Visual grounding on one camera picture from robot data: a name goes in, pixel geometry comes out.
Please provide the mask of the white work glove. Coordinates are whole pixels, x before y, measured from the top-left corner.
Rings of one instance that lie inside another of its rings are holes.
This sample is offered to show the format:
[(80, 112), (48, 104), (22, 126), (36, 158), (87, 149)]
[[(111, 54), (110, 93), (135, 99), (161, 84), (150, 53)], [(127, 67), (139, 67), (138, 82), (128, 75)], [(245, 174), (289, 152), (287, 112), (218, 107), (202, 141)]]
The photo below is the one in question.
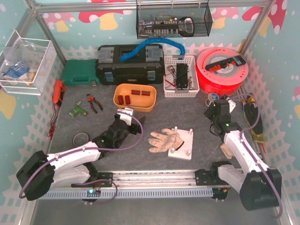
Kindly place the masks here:
[(179, 134), (168, 129), (163, 128), (161, 130), (162, 133), (151, 132), (151, 138), (148, 139), (148, 143), (152, 146), (149, 148), (149, 152), (151, 153), (160, 153), (166, 152), (170, 148), (178, 149), (183, 141), (180, 139)]

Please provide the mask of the white peg base plate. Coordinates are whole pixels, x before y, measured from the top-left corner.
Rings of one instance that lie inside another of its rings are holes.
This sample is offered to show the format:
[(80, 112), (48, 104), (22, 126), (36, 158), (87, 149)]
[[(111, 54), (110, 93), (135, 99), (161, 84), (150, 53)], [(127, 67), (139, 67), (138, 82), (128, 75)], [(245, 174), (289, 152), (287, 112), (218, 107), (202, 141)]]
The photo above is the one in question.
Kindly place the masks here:
[(170, 148), (168, 151), (168, 157), (177, 158), (183, 160), (192, 159), (192, 150), (193, 150), (193, 129), (182, 130), (177, 127), (172, 128), (172, 131), (175, 131), (179, 134), (180, 139), (183, 141), (183, 144), (178, 149)]

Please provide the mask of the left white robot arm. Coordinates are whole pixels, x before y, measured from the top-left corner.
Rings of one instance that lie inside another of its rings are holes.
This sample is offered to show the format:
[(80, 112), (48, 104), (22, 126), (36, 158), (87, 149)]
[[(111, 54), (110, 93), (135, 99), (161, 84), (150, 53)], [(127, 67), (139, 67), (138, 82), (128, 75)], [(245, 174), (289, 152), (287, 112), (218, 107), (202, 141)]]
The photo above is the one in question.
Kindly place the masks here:
[(108, 152), (127, 150), (128, 147), (121, 145), (129, 134), (143, 135), (146, 117), (138, 120), (133, 113), (132, 108), (119, 109), (108, 129), (82, 146), (52, 154), (42, 150), (33, 153), (16, 174), (22, 188), (19, 198), (33, 201), (52, 188), (64, 185), (86, 188), (109, 182), (100, 177), (92, 162)]

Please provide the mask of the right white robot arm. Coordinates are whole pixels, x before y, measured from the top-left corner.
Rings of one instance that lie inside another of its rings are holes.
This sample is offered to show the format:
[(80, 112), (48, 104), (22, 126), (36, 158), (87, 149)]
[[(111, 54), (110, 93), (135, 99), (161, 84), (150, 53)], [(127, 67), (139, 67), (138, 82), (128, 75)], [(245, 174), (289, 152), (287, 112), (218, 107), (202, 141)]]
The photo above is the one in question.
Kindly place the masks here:
[(277, 168), (265, 164), (248, 143), (244, 133), (251, 128), (241, 128), (231, 120), (234, 105), (232, 98), (223, 95), (210, 104), (204, 115), (211, 121), (210, 127), (215, 130), (213, 134), (233, 152), (242, 171), (230, 162), (214, 162), (210, 178), (222, 180), (234, 188), (246, 210), (277, 207), (275, 218), (280, 218), (283, 214), (282, 175)]

